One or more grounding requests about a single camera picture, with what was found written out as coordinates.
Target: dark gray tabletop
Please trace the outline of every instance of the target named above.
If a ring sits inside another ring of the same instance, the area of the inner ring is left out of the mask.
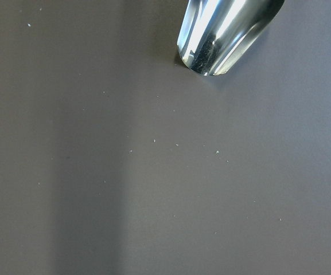
[[[0,0],[1,275],[331,275],[331,1],[220,77],[186,4]]]

